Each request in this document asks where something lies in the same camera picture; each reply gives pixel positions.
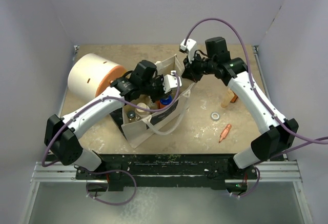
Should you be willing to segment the small square bottle dark cap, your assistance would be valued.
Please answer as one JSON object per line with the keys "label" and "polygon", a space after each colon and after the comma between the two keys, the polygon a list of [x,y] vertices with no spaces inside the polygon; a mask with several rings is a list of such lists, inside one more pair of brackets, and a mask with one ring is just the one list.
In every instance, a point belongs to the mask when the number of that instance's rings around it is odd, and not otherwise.
{"label": "small square bottle dark cap", "polygon": [[138,114],[136,114],[136,112],[134,110],[128,111],[127,117],[128,117],[128,120],[130,123],[140,120],[140,117],[138,116]]}

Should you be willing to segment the orange bottle blue pump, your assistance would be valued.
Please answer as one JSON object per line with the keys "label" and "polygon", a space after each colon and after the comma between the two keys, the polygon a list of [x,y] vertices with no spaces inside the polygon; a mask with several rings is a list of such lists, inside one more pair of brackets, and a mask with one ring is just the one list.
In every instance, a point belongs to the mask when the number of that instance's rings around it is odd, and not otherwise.
{"label": "orange bottle blue pump", "polygon": [[172,97],[169,95],[167,97],[161,98],[159,100],[159,108],[162,109],[172,102]]}

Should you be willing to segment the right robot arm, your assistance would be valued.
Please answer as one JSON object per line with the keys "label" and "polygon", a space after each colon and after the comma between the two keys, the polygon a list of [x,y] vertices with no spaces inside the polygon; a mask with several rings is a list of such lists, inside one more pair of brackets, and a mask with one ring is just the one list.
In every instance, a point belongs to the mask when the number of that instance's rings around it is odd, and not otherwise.
{"label": "right robot arm", "polygon": [[223,37],[207,39],[206,55],[197,53],[197,42],[193,39],[183,40],[179,50],[187,54],[183,60],[182,78],[198,82],[204,75],[213,74],[229,87],[243,102],[252,115],[260,136],[250,146],[234,155],[228,165],[228,173],[232,178],[240,178],[246,168],[291,147],[294,136],[286,129],[297,132],[299,125],[295,119],[286,119],[268,100],[241,58],[232,59]]}

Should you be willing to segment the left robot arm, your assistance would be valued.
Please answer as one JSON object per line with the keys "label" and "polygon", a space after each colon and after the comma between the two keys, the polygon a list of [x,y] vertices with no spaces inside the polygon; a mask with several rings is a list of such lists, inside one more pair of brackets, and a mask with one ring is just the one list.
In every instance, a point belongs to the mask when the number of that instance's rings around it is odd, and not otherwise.
{"label": "left robot arm", "polygon": [[95,152],[85,149],[79,139],[98,121],[125,104],[149,96],[152,101],[170,92],[171,75],[159,74],[157,66],[148,61],[140,61],[134,70],[116,78],[97,97],[78,110],[58,117],[52,115],[47,120],[45,132],[46,152],[52,152],[63,165],[77,165],[87,169],[94,179],[105,174],[105,165]]}

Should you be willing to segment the canvas tote bag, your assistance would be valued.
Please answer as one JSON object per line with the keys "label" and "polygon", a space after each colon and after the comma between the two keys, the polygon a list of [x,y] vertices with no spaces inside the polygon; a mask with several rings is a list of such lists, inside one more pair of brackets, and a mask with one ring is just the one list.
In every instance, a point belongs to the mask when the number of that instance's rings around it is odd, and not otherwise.
{"label": "canvas tote bag", "polygon": [[179,126],[189,108],[191,91],[195,86],[194,82],[187,79],[182,79],[181,83],[182,87],[174,104],[164,111],[150,114],[148,118],[129,121],[127,111],[132,109],[129,105],[110,113],[114,123],[132,148],[137,148],[153,134],[168,135]]}

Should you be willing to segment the white bottle beige cap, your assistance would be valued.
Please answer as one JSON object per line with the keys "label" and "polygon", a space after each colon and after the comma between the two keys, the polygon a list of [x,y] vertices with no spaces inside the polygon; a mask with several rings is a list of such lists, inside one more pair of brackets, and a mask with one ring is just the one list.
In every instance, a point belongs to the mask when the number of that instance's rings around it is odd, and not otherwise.
{"label": "white bottle beige cap", "polygon": [[145,103],[138,103],[138,108],[135,109],[135,112],[140,116],[147,116],[150,114],[149,107]]}

